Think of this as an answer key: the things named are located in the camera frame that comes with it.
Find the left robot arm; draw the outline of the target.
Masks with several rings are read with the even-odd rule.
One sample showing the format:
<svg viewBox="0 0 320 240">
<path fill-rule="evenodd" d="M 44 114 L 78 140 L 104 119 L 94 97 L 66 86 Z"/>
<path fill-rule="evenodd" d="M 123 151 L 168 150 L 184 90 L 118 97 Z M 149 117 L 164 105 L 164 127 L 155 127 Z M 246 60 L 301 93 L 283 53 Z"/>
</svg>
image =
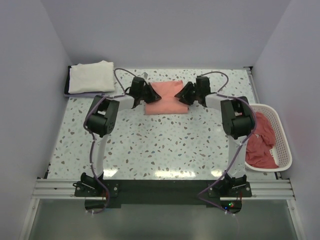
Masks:
<svg viewBox="0 0 320 240">
<path fill-rule="evenodd" d="M 92 136 L 89 151 L 90 173 L 83 173 L 80 177 L 81 184 L 86 186 L 86 191 L 92 196 L 110 196 L 109 189 L 103 184 L 103 158 L 108 137 L 116 125 L 118 112 L 134 109 L 141 101 L 151 104 L 161 99 L 151 83 L 137 76 L 121 95 L 94 97 L 83 123 L 84 129 Z"/>
</svg>

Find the salmon pink t-shirt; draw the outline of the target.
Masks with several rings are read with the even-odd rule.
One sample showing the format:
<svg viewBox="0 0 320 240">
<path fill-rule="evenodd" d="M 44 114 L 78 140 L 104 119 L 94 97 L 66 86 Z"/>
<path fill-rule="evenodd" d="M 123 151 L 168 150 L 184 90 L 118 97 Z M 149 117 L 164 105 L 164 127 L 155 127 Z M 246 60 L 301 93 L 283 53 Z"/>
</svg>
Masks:
<svg viewBox="0 0 320 240">
<path fill-rule="evenodd" d="M 161 99 L 145 104 L 146 115 L 186 114 L 188 112 L 188 106 L 175 97 L 184 87 L 182 80 L 152 82 L 151 86 Z"/>
</svg>

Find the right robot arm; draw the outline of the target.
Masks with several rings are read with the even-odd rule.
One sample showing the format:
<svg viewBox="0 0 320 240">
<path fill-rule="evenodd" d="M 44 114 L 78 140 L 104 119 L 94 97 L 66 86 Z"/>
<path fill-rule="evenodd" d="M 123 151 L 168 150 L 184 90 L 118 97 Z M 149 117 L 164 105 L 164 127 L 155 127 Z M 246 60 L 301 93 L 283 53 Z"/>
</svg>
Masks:
<svg viewBox="0 0 320 240">
<path fill-rule="evenodd" d="M 257 127 L 256 113 L 245 96 L 228 96 L 221 94 L 221 90 L 211 92 L 209 78 L 200 75 L 195 83 L 188 82 L 174 97 L 189 106 L 197 101 L 205 108 L 221 112 L 222 127 L 229 144 L 227 168 L 206 190 L 213 189 L 233 197 L 247 184 L 246 148 Z"/>
</svg>

